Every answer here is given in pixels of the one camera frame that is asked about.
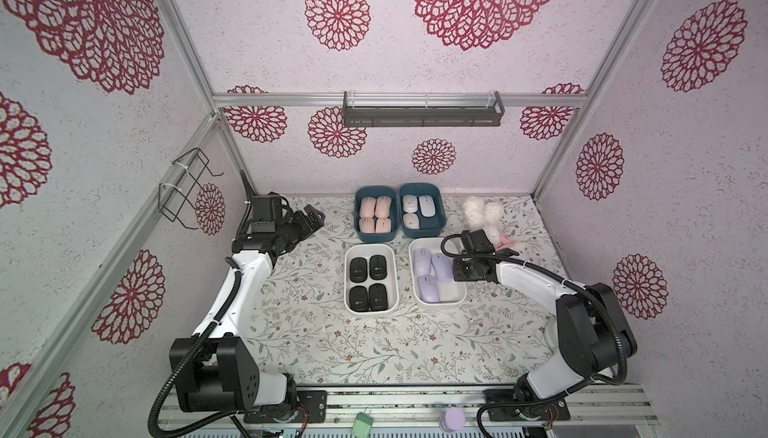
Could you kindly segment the purple mouse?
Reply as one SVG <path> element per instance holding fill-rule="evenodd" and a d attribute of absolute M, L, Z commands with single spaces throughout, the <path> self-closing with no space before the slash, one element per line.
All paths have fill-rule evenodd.
<path fill-rule="evenodd" d="M 431 258 L 432 252 L 427 248 L 417 248 L 413 251 L 411 268 L 416 278 L 431 275 Z"/>
<path fill-rule="evenodd" d="M 420 300 L 424 303 L 439 303 L 439 287 L 437 279 L 431 275 L 420 276 L 417 278 L 417 287 Z"/>
<path fill-rule="evenodd" d="M 440 283 L 451 283 L 454 281 L 452 259 L 445 254 L 438 252 L 431 255 L 431 265 L 434 271 L 435 279 Z"/>

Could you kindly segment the white tray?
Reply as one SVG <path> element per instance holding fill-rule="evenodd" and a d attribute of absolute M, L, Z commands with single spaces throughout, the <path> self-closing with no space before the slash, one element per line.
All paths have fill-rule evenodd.
<path fill-rule="evenodd" d="M 369 274 L 369 259 L 371 256 L 375 254 L 382 254 L 386 257 L 388 262 L 388 276 L 383 280 L 372 280 Z M 368 260 L 368 278 L 365 282 L 355 284 L 352 283 L 349 279 L 348 275 L 348 269 L 349 269 L 349 263 L 352 258 L 355 257 L 364 257 Z M 364 312 L 364 313 L 356 313 L 353 312 L 349 308 L 348 304 L 348 295 L 349 290 L 356 285 L 362 285 L 369 288 L 374 283 L 382 283 L 386 286 L 387 292 L 388 292 L 388 300 L 389 300 L 389 309 L 386 311 L 378 311 L 378 312 Z M 395 309 L 397 308 L 399 304 L 399 291 L 398 291 L 398 283 L 397 283 L 397 270 L 396 270 L 396 263 L 395 263 L 395 253 L 394 250 L 382 243 L 372 243 L 372 244 L 359 244 L 354 245 L 351 248 L 349 248 L 344 257 L 344 305 L 348 312 L 351 313 L 352 316 L 360 317 L 360 318 L 379 318 L 384 317 L 387 315 L 391 315 Z"/>
<path fill-rule="evenodd" d="M 408 248 L 409 264 L 410 264 L 410 271 L 411 271 L 411 278 L 412 278 L 412 290 L 413 290 L 414 298 L 416 300 L 416 303 L 421 308 L 424 308 L 426 310 L 431 310 L 431 311 L 437 311 L 437 310 L 444 311 L 444 310 L 456 308 L 459 305 L 461 305 L 467 297 L 467 288 L 463 282 L 457 282 L 454 280 L 451 283 L 440 283 L 437 281 L 438 287 L 439 287 L 440 302 L 430 304 L 430 303 L 424 303 L 423 301 L 420 300 L 418 287 L 417 287 L 417 278 L 414 276 L 411 268 L 413 251 L 417 248 L 427 248 L 432 252 L 432 254 L 441 252 L 445 254 L 447 257 L 449 257 L 442 250 L 442 241 L 443 239 L 441 237 L 417 238 L 410 243 L 410 246 Z"/>

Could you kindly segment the teal storage box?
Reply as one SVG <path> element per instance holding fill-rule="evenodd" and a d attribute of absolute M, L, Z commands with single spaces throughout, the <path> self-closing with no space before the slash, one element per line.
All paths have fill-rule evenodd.
<path fill-rule="evenodd" d="M 408 238 L 438 237 L 447 217 L 440 189 L 431 183 L 406 183 L 399 190 L 403 233 Z"/>
<path fill-rule="evenodd" d="M 385 243 L 396 238 L 401 225 L 396 191 L 385 185 L 359 188 L 354 196 L 353 225 L 363 243 Z"/>

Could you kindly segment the black mouse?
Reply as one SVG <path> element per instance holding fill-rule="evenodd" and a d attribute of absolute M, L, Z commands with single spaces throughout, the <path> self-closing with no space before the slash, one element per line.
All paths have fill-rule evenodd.
<path fill-rule="evenodd" d="M 362 285 L 353 286 L 349 290 L 348 304 L 353 312 L 368 312 L 370 310 L 368 288 Z"/>
<path fill-rule="evenodd" d="M 387 288 L 382 283 L 374 283 L 368 288 L 369 310 L 372 312 L 389 309 Z"/>
<path fill-rule="evenodd" d="M 384 255 L 375 254 L 369 259 L 369 274 L 372 280 L 383 280 L 388 276 L 388 262 Z"/>
<path fill-rule="evenodd" d="M 352 258 L 348 269 L 349 279 L 352 283 L 363 283 L 368 278 L 368 260 L 364 257 Z"/>

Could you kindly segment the white mouse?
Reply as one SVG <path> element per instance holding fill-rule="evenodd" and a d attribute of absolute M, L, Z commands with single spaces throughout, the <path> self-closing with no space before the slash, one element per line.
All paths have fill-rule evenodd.
<path fill-rule="evenodd" d="M 419 199 L 419 211 L 425 218 L 432 218 L 436 216 L 436 203 L 431 195 L 423 194 L 418 196 Z"/>
<path fill-rule="evenodd" d="M 402 196 L 402 210 L 405 213 L 416 213 L 419 210 L 419 199 L 416 195 L 405 194 Z"/>
<path fill-rule="evenodd" d="M 420 220 L 416 213 L 407 212 L 402 218 L 403 226 L 409 230 L 418 230 L 420 228 Z"/>

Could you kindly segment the white tray front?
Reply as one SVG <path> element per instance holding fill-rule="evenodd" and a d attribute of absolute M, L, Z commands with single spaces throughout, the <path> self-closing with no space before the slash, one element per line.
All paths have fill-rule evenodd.
<path fill-rule="evenodd" d="M 372 280 L 369 274 L 369 259 L 371 256 L 375 254 L 382 254 L 386 257 L 388 262 L 388 276 L 383 280 Z M 349 269 L 349 263 L 352 258 L 355 257 L 364 257 L 368 260 L 368 278 L 365 282 L 355 284 L 352 283 L 349 279 L 348 275 L 348 269 Z M 382 283 L 386 286 L 387 292 L 388 292 L 388 300 L 389 300 L 389 309 L 386 311 L 378 311 L 378 312 L 364 312 L 364 313 L 356 313 L 353 312 L 349 308 L 348 304 L 348 295 L 349 290 L 356 285 L 362 285 L 369 288 L 374 283 Z M 396 263 L 395 263 L 395 253 L 394 250 L 382 243 L 372 243 L 372 244 L 359 244 L 354 245 L 351 248 L 349 248 L 344 257 L 344 305 L 348 312 L 351 313 L 352 316 L 360 317 L 360 318 L 379 318 L 384 317 L 387 315 L 391 315 L 395 309 L 397 308 L 399 304 L 399 291 L 398 291 L 398 283 L 397 283 L 397 270 L 396 270 Z"/>

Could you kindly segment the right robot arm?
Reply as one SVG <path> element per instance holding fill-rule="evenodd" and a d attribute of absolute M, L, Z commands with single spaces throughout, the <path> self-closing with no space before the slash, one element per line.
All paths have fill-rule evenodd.
<path fill-rule="evenodd" d="M 598 282 L 585 285 L 519 257 L 512 249 L 496 249 L 482 230 L 444 237 L 440 250 L 453 260 L 460 282 L 485 281 L 520 292 L 555 317 L 556 346 L 539 368 L 522 375 L 511 398 L 488 402 L 476 413 L 485 437 L 491 433 L 483 415 L 508 409 L 526 419 L 589 385 L 625 383 L 628 360 L 638 345 L 614 290 Z"/>

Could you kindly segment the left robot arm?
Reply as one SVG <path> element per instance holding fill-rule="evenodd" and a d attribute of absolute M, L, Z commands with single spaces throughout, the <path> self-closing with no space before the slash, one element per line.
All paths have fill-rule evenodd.
<path fill-rule="evenodd" d="M 276 420 L 309 418 L 289 373 L 259 368 L 242 328 L 278 259 L 325 224 L 312 205 L 294 209 L 283 195 L 256 192 L 245 172 L 245 212 L 225 261 L 223 285 L 191 336 L 169 350 L 171 373 L 151 405 L 147 428 L 153 437 L 182 437 L 228 418 L 266 409 Z"/>

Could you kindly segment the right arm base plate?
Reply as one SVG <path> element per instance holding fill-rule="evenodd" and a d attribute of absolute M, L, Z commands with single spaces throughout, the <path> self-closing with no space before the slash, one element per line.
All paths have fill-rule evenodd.
<path fill-rule="evenodd" d="M 511 388 L 486 389 L 483 392 L 485 411 L 491 422 L 567 421 L 571 418 L 564 399 L 536 400 L 533 396 L 519 398 Z"/>

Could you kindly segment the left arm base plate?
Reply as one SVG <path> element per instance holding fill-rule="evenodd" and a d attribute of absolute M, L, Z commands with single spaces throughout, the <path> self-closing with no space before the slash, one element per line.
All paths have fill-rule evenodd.
<path fill-rule="evenodd" d="M 299 389 L 295 404 L 264 405 L 248 412 L 248 424 L 308 424 L 323 423 L 326 419 L 328 392 L 326 390 Z"/>

